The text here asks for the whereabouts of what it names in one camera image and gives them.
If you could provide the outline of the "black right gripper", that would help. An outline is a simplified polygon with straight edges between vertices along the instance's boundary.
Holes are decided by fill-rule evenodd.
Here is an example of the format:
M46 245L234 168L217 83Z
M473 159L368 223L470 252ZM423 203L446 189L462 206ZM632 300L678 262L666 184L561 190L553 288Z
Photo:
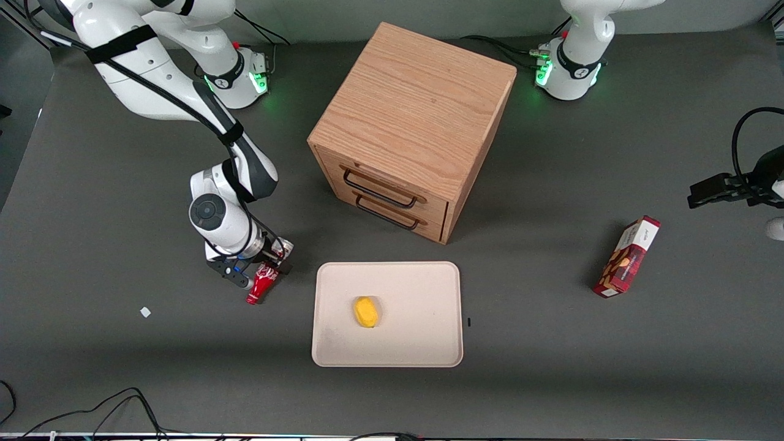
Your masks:
M247 278L254 279L260 263L265 263L280 274L289 274L292 264L290 257L290 242L282 237L270 238L266 233L261 233L247 248Z

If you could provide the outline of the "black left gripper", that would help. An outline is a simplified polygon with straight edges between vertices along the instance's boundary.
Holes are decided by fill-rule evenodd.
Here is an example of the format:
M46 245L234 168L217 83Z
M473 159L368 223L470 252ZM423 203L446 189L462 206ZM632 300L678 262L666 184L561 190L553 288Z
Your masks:
M730 173L719 173L690 187L689 209L711 203L734 203L745 200L749 207L767 205L782 208L782 195L776 193L775 184L782 183L783 145L763 154L753 170L737 173L745 181Z

